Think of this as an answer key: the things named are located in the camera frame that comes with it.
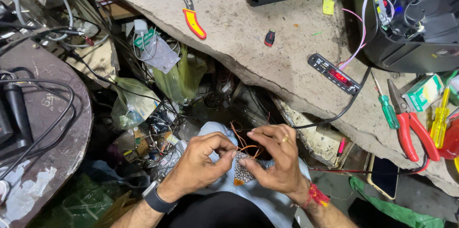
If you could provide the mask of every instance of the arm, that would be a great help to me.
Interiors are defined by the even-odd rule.
[[[205,188],[231,169],[237,147],[221,132],[193,137],[175,167],[158,186],[157,194],[165,202],[175,202],[186,194]],[[220,156],[213,163],[212,152]],[[153,210],[145,200],[129,210],[112,228],[152,228],[164,213]]]
[[[240,159],[244,166],[265,188],[287,195],[301,206],[316,228],[357,228],[357,226],[334,205],[326,207],[309,199],[310,182],[298,165],[296,131],[285,125],[267,125],[253,129],[247,135],[259,142],[272,155],[276,164],[267,170],[252,159]]]

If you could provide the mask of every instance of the green screwdriver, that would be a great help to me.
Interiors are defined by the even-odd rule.
[[[379,93],[379,102],[381,102],[382,106],[382,111],[384,112],[384,116],[386,117],[387,124],[389,124],[389,128],[391,129],[399,129],[400,124],[399,121],[397,120],[397,116],[395,115],[394,108],[392,108],[392,105],[389,104],[389,97],[387,95],[383,95],[381,92],[381,87],[379,86],[378,81],[376,80],[375,74],[371,72],[371,76],[373,77],[373,80],[375,81],[376,89],[378,90]]]

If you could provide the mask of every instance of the black watch strap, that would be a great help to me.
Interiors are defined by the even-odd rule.
[[[168,202],[163,201],[158,196],[158,193],[156,192],[157,187],[158,185],[156,185],[151,190],[151,192],[145,196],[145,201],[156,212],[169,213],[175,208],[178,202],[176,201],[176,202],[168,203]]]

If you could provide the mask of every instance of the smartphone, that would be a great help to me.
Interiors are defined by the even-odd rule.
[[[371,154],[370,156],[370,163],[368,164],[369,171],[380,173],[398,173],[399,169],[400,167],[396,166],[393,162],[387,159],[381,159],[374,154]],[[399,182],[398,174],[387,175],[369,173],[367,176],[367,182],[388,199],[395,199],[395,194],[397,193],[397,183]]]

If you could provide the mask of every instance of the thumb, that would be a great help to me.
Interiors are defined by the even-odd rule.
[[[215,162],[215,170],[220,175],[223,175],[231,169],[231,164],[236,156],[236,150],[229,150],[218,161]]]
[[[268,183],[268,173],[255,160],[243,158],[239,159],[238,163],[244,166],[257,179],[260,185],[264,187]]]

